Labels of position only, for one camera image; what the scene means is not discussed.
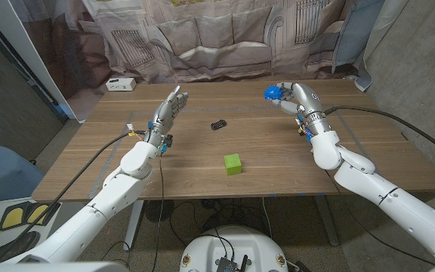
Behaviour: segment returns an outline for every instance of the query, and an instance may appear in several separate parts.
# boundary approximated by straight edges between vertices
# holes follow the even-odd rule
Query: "green cube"
[[[224,156],[224,166],[227,175],[236,175],[241,173],[241,161],[238,154]]]

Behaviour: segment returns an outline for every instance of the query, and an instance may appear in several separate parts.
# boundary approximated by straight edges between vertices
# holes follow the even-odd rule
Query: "wooden table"
[[[325,108],[349,105],[377,108],[353,81],[301,81],[319,95]],[[189,93],[185,110],[170,131],[172,148],[162,157],[166,199],[336,194],[326,173],[313,161],[311,146],[298,135],[293,116],[264,99],[276,82],[181,84]],[[107,142],[126,131],[131,121],[147,121],[175,84],[139,85],[131,92],[105,94],[34,191],[33,199],[52,200],[76,172]],[[224,119],[217,131],[210,124]],[[341,110],[328,116],[340,144],[370,158],[381,175],[408,191],[435,191],[435,170],[393,126],[372,113]],[[127,137],[104,151],[75,182],[62,201],[88,201],[103,179],[138,141]],[[224,156],[238,153],[242,174],[226,176]],[[160,199],[159,161],[139,199]]]

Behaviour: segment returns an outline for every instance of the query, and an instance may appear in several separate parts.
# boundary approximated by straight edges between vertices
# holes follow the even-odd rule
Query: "white robotic arm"
[[[295,97],[300,104],[288,100]],[[435,257],[435,210],[375,173],[374,164],[364,156],[337,146],[339,138],[322,113],[312,88],[297,83],[279,83],[265,92],[288,114],[300,113],[300,131],[310,138],[313,158],[322,169],[340,167],[335,180],[344,188],[365,197],[389,215]]]
[[[179,94],[179,90],[177,86],[159,106],[144,141],[137,142],[122,157],[120,166],[105,179],[102,190],[89,204],[42,244],[4,264],[75,261],[111,217],[137,200],[143,181],[152,172],[149,159],[158,156],[165,133],[171,129],[179,110],[186,106],[187,93]]]

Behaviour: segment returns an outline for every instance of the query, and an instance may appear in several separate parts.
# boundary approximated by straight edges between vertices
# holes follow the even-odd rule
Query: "table leg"
[[[134,237],[137,232],[137,226],[139,224],[140,214],[142,213],[143,200],[136,200],[132,206],[132,212],[130,214],[130,219],[128,220],[127,233],[125,235],[124,241],[130,248],[133,248]],[[129,248],[124,244],[124,250],[128,251]]]
[[[323,227],[325,227],[325,232],[329,238],[329,243],[331,246],[340,245],[338,240],[337,231],[335,229],[335,223],[333,222],[332,215],[330,214],[329,204],[326,202],[325,196],[314,196],[316,203],[316,208],[322,219]]]

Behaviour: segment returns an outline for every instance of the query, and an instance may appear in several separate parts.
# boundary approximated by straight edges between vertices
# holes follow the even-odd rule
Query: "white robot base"
[[[235,265],[235,270],[242,269],[242,261],[245,255],[248,256],[246,272],[266,271],[285,272],[288,271],[285,255],[281,248],[268,236],[250,227],[228,225],[217,228],[219,236],[228,240],[234,249],[234,259],[230,263]],[[234,271],[230,267],[219,264],[226,255],[221,239],[214,229],[208,230],[195,238],[184,250],[180,260],[180,272],[204,272],[204,271]],[[222,240],[226,246],[227,260],[231,261],[233,250],[228,242]]]

